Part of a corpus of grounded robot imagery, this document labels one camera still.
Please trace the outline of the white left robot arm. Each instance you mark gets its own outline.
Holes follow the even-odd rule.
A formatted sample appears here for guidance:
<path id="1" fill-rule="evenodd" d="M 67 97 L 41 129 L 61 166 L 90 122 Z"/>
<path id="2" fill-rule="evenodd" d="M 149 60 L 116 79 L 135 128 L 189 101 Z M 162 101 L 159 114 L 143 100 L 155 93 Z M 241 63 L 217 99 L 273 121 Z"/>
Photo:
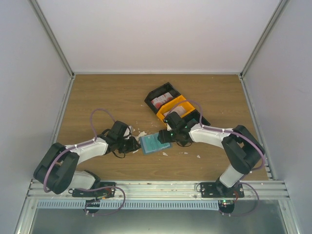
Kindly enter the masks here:
<path id="1" fill-rule="evenodd" d="M 82 189 L 90 196 L 100 193 L 100 178 L 86 170 L 77 171 L 77 166 L 97 156 L 112 153 L 124 158 L 141 148 L 132 136 L 131 127 L 121 121 L 115 121 L 112 128 L 104 130 L 91 140 L 62 145 L 54 143 L 36 167 L 33 177 L 43 185 L 46 193 L 61 194 L 67 189 Z"/>

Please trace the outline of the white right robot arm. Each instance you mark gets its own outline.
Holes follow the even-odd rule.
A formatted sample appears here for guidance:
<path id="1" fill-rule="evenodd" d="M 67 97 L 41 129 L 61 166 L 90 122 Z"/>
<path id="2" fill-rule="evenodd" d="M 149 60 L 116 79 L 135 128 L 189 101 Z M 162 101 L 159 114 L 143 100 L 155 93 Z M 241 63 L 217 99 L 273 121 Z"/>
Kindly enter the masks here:
<path id="1" fill-rule="evenodd" d="M 230 162 L 228 168 L 216 181 L 216 193 L 228 197 L 233 186 L 252 171 L 261 169 L 265 164 L 265 150 L 243 125 L 235 128 L 217 128 L 199 120 L 186 121 L 176 112 L 169 113 L 164 122 L 167 129 L 160 130 L 160 143 L 177 143 L 186 146 L 192 143 L 205 143 L 225 151 Z"/>

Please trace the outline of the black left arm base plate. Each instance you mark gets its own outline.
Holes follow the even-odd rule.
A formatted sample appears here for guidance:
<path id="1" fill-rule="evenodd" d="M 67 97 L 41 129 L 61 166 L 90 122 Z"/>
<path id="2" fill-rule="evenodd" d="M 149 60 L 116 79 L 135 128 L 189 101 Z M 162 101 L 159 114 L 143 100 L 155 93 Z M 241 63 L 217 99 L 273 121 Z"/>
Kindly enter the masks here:
<path id="1" fill-rule="evenodd" d="M 100 206 L 100 200 L 103 198 L 112 198 L 115 196 L 115 182 L 102 182 L 100 181 L 96 185 L 93 185 L 91 189 L 96 188 L 102 188 L 101 190 L 96 191 L 82 191 L 79 189 L 69 189 L 69 193 L 72 195 L 72 197 L 79 197 L 79 198 L 87 198 L 85 201 L 85 204 L 87 205 L 84 209 L 84 211 L 87 212 L 87 214 L 95 214 L 99 211 L 99 209 L 95 209 L 96 207 L 99 208 Z"/>

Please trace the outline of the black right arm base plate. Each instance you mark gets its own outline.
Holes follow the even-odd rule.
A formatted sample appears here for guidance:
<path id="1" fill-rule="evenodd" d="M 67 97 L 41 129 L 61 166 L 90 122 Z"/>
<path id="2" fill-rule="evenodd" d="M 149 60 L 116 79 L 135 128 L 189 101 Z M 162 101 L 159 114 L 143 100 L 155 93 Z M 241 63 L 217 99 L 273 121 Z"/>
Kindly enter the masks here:
<path id="1" fill-rule="evenodd" d="M 221 182 L 201 182 L 196 188 L 202 198 L 213 198 L 218 202 L 219 211 L 222 214 L 232 214 L 239 198 L 244 198 L 242 185 L 234 185 L 227 188 Z"/>

